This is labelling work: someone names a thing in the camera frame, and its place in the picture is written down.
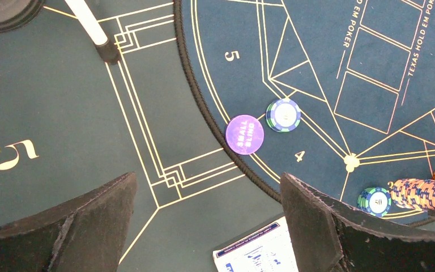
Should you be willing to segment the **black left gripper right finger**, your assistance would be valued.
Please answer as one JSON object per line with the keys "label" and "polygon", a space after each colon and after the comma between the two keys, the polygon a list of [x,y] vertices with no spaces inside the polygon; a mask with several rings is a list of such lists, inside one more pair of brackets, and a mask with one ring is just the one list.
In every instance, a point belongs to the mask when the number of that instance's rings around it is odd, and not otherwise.
{"label": "black left gripper right finger", "polygon": [[435,271],[435,232],[371,216],[298,178],[280,178],[300,271]]}

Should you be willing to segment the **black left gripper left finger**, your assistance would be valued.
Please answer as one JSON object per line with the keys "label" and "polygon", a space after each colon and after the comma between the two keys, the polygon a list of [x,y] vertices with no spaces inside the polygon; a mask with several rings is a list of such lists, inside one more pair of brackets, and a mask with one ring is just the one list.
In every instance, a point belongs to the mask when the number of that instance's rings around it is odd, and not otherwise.
{"label": "black left gripper left finger", "polygon": [[116,271],[134,210],[135,173],[0,226],[0,271]]}

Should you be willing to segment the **green blue chip stack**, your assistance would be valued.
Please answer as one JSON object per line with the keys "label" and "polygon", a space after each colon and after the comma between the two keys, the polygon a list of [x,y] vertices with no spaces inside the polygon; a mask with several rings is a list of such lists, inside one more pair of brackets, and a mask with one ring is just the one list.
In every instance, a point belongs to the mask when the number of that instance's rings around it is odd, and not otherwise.
{"label": "green blue chip stack", "polygon": [[372,216],[385,216],[392,204],[389,191],[382,187],[365,188],[357,198],[357,208]]}

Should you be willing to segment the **green blue poker chip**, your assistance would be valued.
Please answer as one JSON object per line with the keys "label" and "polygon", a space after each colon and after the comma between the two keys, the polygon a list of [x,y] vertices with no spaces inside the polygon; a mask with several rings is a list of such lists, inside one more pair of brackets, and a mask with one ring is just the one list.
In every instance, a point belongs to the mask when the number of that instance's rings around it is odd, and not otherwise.
{"label": "green blue poker chip", "polygon": [[290,132],[298,127],[300,121],[301,109],[289,98],[275,100],[266,109],[266,122],[276,132]]}

